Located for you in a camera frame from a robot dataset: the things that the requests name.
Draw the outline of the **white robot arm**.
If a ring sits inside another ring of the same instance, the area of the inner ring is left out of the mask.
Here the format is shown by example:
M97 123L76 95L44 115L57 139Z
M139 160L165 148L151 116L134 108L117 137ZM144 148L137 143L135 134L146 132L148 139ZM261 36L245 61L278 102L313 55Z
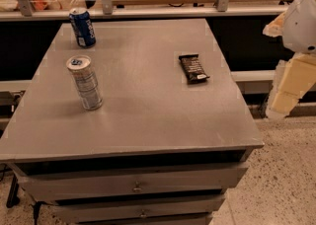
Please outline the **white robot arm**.
M281 119L316 84L316 0L294 0L263 34L281 36L283 46L294 52L276 67L265 111L268 118Z

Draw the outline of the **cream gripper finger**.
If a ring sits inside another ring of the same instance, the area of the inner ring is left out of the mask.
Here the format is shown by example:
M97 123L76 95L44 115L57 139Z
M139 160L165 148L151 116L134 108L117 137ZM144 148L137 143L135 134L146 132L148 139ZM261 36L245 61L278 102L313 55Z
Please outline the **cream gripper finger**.
M298 101L316 84L316 55L295 53L288 61L281 60L269 93L266 116L284 118Z
M273 21L265 25L263 29L263 34L272 38L281 37L283 31L284 17L285 13L281 13Z

